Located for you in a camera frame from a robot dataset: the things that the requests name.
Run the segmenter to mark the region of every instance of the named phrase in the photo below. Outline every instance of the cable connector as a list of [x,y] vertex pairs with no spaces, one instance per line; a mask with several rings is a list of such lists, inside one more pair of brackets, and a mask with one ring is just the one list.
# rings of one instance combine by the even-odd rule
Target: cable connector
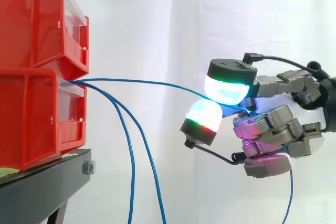
[[246,52],[244,54],[243,62],[252,65],[253,62],[261,61],[264,59],[264,55],[256,54],[254,52]]
[[191,141],[189,141],[188,139],[185,141],[185,143],[184,143],[184,146],[185,147],[188,147],[189,149],[193,149],[194,147],[195,147],[195,143],[194,142],[191,142]]

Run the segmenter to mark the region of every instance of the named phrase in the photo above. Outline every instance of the metal bolt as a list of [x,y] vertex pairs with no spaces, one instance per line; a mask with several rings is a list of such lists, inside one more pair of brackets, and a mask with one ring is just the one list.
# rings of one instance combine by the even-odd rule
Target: metal bolt
[[83,174],[92,175],[96,171],[95,161],[84,161],[83,163]]

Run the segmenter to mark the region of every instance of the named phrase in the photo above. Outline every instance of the glowing dome sensor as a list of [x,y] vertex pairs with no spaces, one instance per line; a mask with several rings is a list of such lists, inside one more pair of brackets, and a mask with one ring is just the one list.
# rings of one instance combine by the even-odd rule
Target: glowing dome sensor
[[194,103],[180,129],[187,138],[186,143],[211,145],[222,117],[222,108],[216,102],[203,99]]
[[228,105],[240,103],[257,76],[257,68],[234,59],[211,60],[205,80],[206,95]]
[[186,118],[191,119],[212,131],[217,131],[223,118],[223,112],[218,103],[202,99],[194,103]]
[[212,100],[223,104],[236,105],[245,98],[250,86],[217,81],[207,76],[204,89],[206,95]]

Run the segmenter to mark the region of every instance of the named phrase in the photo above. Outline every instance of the black cylindrical cap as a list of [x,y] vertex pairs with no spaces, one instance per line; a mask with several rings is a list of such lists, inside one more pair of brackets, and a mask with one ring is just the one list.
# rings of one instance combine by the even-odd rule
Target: black cylindrical cap
[[252,86],[257,76],[257,68],[239,64],[234,59],[213,59],[210,62],[208,76],[217,81],[241,83]]
[[185,134],[185,136],[190,142],[195,142],[196,140],[198,140],[209,146],[212,144],[212,141],[215,139],[215,136],[217,135],[216,132],[210,130],[209,128],[203,125],[196,123],[195,121],[189,118],[186,118],[184,120],[184,123],[182,124],[180,131],[182,131]]

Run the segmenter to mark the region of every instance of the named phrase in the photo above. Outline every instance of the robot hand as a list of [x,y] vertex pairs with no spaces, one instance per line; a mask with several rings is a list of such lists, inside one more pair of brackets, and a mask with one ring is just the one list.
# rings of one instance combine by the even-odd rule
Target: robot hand
[[[276,77],[257,77],[252,63],[261,59],[293,63],[257,54],[245,54],[243,61],[214,59],[205,83],[206,94],[217,103],[246,108],[242,112],[234,106],[222,105],[222,117],[239,113],[233,125],[243,142],[244,162],[239,160],[232,164],[245,163],[246,174],[256,178],[291,170],[290,157],[310,155],[312,138],[321,137],[322,132],[336,131],[335,78],[329,78],[317,62],[310,62],[307,68],[294,63],[303,70],[289,70]],[[201,120],[193,121],[193,117],[187,116],[181,127],[187,147],[211,145],[216,127],[207,127],[202,121],[218,117],[214,115],[215,108],[215,105],[198,108],[197,117]]]

